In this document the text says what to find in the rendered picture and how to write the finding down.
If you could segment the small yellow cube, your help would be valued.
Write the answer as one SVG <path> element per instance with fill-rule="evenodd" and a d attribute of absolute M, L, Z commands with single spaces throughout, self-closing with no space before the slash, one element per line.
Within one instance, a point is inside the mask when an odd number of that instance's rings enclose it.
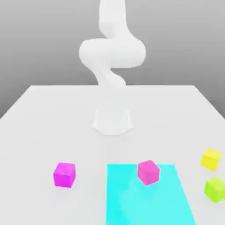
<path fill-rule="evenodd" d="M 215 171 L 217 169 L 221 156 L 221 152 L 213 149 L 207 149 L 202 156 L 201 166 L 211 171 Z"/>

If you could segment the large cyan box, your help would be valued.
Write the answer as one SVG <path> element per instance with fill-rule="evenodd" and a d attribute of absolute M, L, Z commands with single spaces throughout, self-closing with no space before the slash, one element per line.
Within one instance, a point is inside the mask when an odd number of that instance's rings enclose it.
<path fill-rule="evenodd" d="M 105 225 L 196 225 L 175 165 L 145 186 L 136 164 L 108 164 Z"/>

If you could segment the small lime green cube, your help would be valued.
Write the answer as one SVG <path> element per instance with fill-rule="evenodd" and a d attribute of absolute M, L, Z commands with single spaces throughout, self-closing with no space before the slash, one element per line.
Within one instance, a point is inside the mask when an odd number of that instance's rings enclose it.
<path fill-rule="evenodd" d="M 220 178 L 213 178 L 206 181 L 204 193 L 217 203 L 225 199 L 225 183 Z"/>

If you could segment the small magenta cube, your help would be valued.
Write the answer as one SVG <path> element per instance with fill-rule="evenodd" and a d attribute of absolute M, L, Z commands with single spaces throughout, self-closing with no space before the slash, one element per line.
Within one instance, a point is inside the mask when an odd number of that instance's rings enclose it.
<path fill-rule="evenodd" d="M 75 164 L 59 162 L 53 172 L 54 185 L 57 187 L 71 188 L 75 178 Z"/>

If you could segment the small pink cube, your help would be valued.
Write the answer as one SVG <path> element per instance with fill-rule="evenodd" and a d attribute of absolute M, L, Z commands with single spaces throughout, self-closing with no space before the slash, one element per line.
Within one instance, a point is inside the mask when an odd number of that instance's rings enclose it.
<path fill-rule="evenodd" d="M 147 160 L 138 164 L 138 179 L 145 185 L 156 183 L 160 179 L 160 168 L 152 161 Z"/>

